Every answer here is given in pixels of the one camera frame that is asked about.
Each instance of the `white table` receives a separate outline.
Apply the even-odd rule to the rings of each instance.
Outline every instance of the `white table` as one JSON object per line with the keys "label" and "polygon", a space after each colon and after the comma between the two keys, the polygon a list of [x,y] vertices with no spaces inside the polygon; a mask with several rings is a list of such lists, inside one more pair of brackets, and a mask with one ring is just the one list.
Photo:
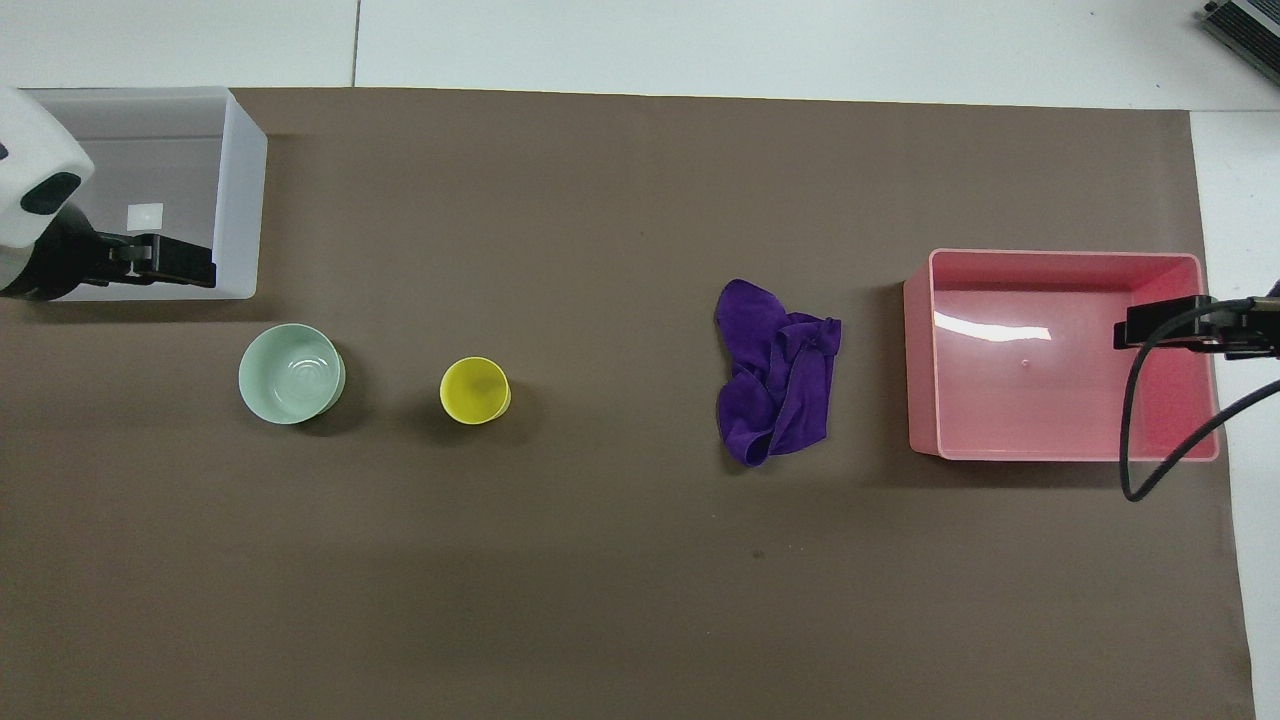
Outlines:
{"label": "white table", "polygon": [[[1197,5],[46,0],[0,5],[0,83],[357,85],[1187,109],[1210,291],[1260,295],[1280,278],[1280,87],[1204,35],[1192,18]],[[1277,370],[1271,361],[1219,363],[1221,402]],[[1275,427],[1280,401],[1228,427],[1262,719],[1280,719]]]}

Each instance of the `crumpled cloth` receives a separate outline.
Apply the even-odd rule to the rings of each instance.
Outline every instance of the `crumpled cloth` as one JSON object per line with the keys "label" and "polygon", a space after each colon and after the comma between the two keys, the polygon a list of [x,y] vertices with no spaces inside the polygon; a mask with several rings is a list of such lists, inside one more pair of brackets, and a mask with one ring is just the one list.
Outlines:
{"label": "crumpled cloth", "polygon": [[728,454],[755,468],[826,438],[840,320],[787,313],[773,293],[735,279],[716,304],[716,324],[733,359],[717,401]]}

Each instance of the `black oval joint cap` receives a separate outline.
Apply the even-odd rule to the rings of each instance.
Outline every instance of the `black oval joint cap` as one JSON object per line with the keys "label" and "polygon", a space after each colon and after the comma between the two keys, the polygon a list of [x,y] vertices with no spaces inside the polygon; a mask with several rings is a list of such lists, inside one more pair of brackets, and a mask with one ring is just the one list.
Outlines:
{"label": "black oval joint cap", "polygon": [[22,209],[33,215],[52,215],[67,202],[67,199],[79,187],[79,176],[73,173],[54,173],[45,182],[22,196]]}

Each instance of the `white plastic box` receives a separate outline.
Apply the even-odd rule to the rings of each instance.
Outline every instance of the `white plastic box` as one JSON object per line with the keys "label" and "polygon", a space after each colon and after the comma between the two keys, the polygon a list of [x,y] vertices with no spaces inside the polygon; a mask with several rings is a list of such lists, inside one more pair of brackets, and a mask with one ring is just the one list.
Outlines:
{"label": "white plastic box", "polygon": [[[225,87],[36,90],[96,172],[72,202],[101,232],[209,247],[212,288],[82,284],[63,300],[242,300],[257,290],[266,135]],[[159,227],[154,218],[161,217]]]}

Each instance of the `yellow cup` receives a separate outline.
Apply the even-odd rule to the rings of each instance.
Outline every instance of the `yellow cup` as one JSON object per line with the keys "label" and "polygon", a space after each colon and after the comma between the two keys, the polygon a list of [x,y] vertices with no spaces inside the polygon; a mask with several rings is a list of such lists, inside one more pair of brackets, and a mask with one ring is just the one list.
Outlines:
{"label": "yellow cup", "polygon": [[500,418],[511,405],[511,383],[488,357],[463,357],[449,365],[440,379],[440,405],[463,425]]}

